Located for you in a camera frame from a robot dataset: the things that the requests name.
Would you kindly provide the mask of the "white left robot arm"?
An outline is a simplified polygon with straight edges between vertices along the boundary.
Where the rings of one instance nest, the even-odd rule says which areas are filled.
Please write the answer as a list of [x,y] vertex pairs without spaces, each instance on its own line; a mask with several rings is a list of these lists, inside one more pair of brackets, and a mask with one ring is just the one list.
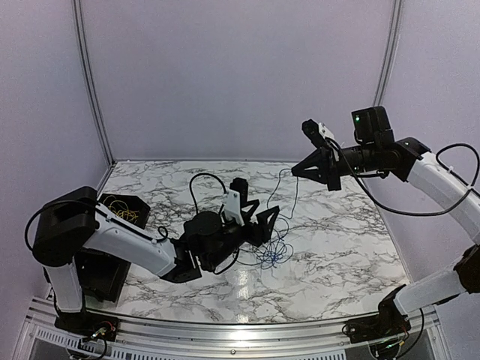
[[28,220],[37,226],[25,243],[45,269],[55,305],[67,324],[80,334],[95,327],[85,310],[74,257],[82,249],[113,255],[148,270],[172,284],[218,273],[218,266],[248,243],[255,247],[272,237],[280,209],[257,212],[259,200],[245,200],[229,189],[220,211],[201,211],[183,225],[178,239],[155,235],[122,219],[97,199],[94,188],[80,187],[45,204]]

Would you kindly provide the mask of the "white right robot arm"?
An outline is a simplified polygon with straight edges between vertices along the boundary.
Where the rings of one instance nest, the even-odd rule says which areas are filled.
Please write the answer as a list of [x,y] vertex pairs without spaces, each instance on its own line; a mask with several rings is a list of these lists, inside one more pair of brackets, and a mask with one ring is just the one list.
[[436,211],[406,211],[387,206],[366,190],[376,205],[390,214],[411,218],[450,216],[465,232],[471,245],[448,267],[402,286],[379,303],[371,328],[386,336],[401,317],[430,305],[440,305],[464,293],[479,293],[479,180],[462,180],[440,160],[438,153],[414,137],[395,139],[386,109],[374,106],[351,114],[356,144],[343,147],[322,123],[308,119],[301,130],[314,150],[292,168],[295,177],[324,184],[329,191],[341,189],[341,177],[351,176],[361,189],[367,177],[393,175],[437,205]]

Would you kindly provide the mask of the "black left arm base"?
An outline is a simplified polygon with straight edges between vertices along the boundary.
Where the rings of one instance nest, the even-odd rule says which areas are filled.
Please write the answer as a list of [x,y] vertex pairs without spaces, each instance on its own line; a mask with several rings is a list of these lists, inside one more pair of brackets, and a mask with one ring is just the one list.
[[119,319],[114,316],[107,316],[99,313],[91,313],[83,310],[79,313],[62,313],[55,319],[54,326],[76,335],[90,337],[97,330],[105,328],[103,337],[107,341],[114,341],[117,336]]

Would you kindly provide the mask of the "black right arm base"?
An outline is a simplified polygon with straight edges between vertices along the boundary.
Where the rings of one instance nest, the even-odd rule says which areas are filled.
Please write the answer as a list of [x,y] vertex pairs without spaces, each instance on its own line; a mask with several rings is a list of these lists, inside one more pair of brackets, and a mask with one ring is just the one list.
[[404,287],[399,286],[382,299],[377,306],[377,314],[347,320],[342,333],[352,344],[406,334],[411,329],[410,321],[394,303],[395,296]]

